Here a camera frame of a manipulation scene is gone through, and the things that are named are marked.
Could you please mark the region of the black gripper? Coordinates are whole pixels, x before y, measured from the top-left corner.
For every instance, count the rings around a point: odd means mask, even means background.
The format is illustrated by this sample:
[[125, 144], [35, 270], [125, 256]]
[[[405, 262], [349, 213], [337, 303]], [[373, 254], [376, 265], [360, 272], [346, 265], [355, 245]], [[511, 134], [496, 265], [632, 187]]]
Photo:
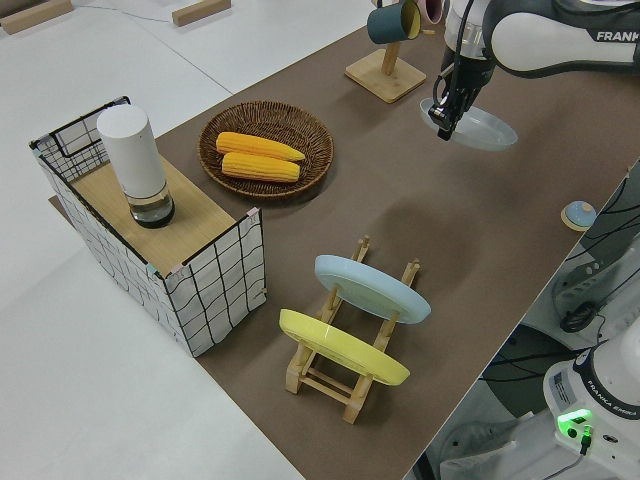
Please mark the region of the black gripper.
[[457, 122], [467, 112], [493, 75], [495, 63], [486, 59], [471, 59], [444, 50], [441, 72], [433, 87], [430, 117], [438, 125], [438, 137], [449, 141]]

